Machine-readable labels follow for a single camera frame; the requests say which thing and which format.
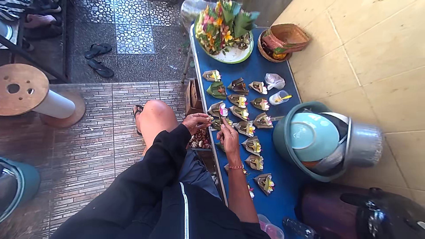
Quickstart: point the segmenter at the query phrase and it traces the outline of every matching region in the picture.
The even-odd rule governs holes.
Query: wicker basket
[[[271,26],[261,40],[275,54],[283,54],[303,50],[310,37],[297,25],[285,23]]]
[[[285,56],[285,58],[283,58],[283,60],[276,60],[276,59],[274,59],[273,57],[269,56],[269,55],[265,52],[265,50],[263,49],[263,47],[262,47],[262,45],[261,45],[261,38],[262,38],[262,36],[263,36],[263,34],[264,34],[265,32],[266,32],[266,31],[263,31],[263,32],[260,34],[260,36],[258,37],[258,41],[257,41],[258,50],[260,51],[261,55],[262,55],[264,58],[266,58],[268,61],[275,62],[275,63],[283,62],[283,61],[286,61],[287,59],[291,58],[292,53],[287,53],[287,54],[286,54],[286,56]]]

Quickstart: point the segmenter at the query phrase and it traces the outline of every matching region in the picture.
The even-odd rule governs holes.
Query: cardboard box
[[[204,110],[202,109],[202,106],[200,109],[193,107],[192,94],[191,94],[192,84],[195,84],[195,83],[193,80],[190,80],[186,89],[186,115],[204,112]]]
[[[194,79],[191,84],[190,95],[192,97],[192,105],[196,109],[202,109],[201,93],[199,92],[198,80]]]

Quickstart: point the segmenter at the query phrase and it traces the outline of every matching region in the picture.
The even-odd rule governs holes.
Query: wooden stool
[[[49,80],[39,69],[26,64],[0,66],[0,116],[35,111],[56,128],[77,123],[85,113],[84,100],[76,94],[49,90]]]

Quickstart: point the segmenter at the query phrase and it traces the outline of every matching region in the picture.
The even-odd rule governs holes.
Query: bracelet
[[[237,167],[229,166],[229,168],[231,168],[231,169],[242,169],[242,168],[244,168],[244,166],[243,165],[240,165],[240,166],[237,166]]]

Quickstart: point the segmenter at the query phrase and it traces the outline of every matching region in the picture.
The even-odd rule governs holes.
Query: white pillar
[[[32,110],[55,118],[65,119],[74,113],[75,104],[67,98],[49,90],[46,98]]]

